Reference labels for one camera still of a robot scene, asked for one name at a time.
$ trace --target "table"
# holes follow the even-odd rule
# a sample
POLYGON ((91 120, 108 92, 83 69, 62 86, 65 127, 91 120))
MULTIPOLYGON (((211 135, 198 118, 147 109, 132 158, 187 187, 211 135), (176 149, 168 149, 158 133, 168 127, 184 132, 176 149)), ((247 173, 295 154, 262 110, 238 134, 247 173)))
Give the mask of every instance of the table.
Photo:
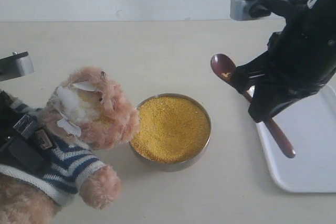
MULTIPOLYGON (((335 195, 297 195, 272 181, 248 103, 210 68, 213 54, 237 65, 266 49, 283 20, 254 22, 0 23, 0 56, 29 51, 35 72, 0 83, 43 106, 76 68, 104 67, 137 105, 164 92, 199 101, 212 120, 205 155, 192 167, 164 173, 144 166, 128 145, 98 155, 122 179, 122 194, 105 210, 77 197, 53 224, 334 223, 335 195)), ((335 79, 330 84, 336 87, 335 79)))

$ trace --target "teddy bear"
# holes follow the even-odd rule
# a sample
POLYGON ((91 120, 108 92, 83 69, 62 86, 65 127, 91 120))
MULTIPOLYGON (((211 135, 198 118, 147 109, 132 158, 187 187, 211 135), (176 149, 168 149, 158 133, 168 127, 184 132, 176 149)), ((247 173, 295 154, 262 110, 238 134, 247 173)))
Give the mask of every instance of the teddy bear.
POLYGON ((41 176, 0 159, 0 223, 48 224, 79 195, 103 209, 120 193, 121 180, 95 150, 127 143, 139 131, 139 113, 120 84, 101 68, 83 67, 69 75, 43 108, 8 94, 10 108, 36 119, 50 165, 41 176))

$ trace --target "bowl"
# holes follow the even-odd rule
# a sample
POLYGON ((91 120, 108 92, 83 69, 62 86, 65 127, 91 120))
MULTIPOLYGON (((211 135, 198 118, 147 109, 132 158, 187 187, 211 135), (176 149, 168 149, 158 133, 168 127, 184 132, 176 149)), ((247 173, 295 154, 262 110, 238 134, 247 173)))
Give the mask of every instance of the bowl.
POLYGON ((136 109, 138 110, 139 107, 141 107, 142 105, 144 105, 145 103, 147 103, 148 101, 152 100, 152 99, 156 99, 156 98, 161 98, 161 97, 175 97, 175 98, 182 98, 185 100, 188 100, 190 102, 192 102, 195 106, 197 106, 201 112, 203 112, 203 114, 206 117, 207 123, 208 123, 208 127, 209 127, 209 133, 208 133, 208 137, 207 140, 205 141, 204 146, 192 157, 181 161, 181 162, 174 162, 174 163, 161 163, 161 162, 157 162, 157 161, 153 161, 151 159, 148 159, 147 157, 141 155, 133 146, 132 146, 132 141, 130 142, 130 146, 131 149, 133 150, 134 154, 136 155, 136 157, 144 164, 157 168, 159 170, 163 170, 166 172, 176 172, 179 170, 183 170, 186 169, 190 166, 192 166, 193 164, 195 164, 205 153, 209 141, 210 141, 210 135, 211 135, 211 120, 210 117, 207 113, 207 111, 205 110, 205 108, 196 100, 186 96, 186 95, 182 95, 182 94, 176 94, 176 93, 164 93, 164 94, 157 94, 154 95, 152 97, 147 98, 146 100, 142 101, 137 107, 136 109))

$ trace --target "spoon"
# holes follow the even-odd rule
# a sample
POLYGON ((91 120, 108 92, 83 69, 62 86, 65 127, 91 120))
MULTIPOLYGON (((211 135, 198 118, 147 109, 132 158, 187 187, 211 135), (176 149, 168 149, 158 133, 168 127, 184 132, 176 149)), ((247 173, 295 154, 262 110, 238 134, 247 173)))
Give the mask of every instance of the spoon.
MULTIPOLYGON (((235 71, 236 65, 228 56, 224 54, 214 55, 211 59, 211 68, 219 78, 232 87, 230 75, 235 71)), ((247 101, 252 101, 252 97, 247 91, 243 93, 243 96, 247 101)), ((295 150, 277 123, 272 118, 269 118, 264 121, 264 124, 273 136, 282 153, 288 158, 294 158, 296 155, 295 150)))

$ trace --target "tray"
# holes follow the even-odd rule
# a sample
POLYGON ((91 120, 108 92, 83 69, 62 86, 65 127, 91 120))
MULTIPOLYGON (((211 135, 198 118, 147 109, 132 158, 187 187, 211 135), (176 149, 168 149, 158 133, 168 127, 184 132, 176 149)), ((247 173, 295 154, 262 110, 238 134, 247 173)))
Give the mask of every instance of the tray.
POLYGON ((325 86, 276 117, 292 143, 296 157, 286 158, 264 123, 257 124, 270 174, 292 193, 336 192, 336 92, 325 86))

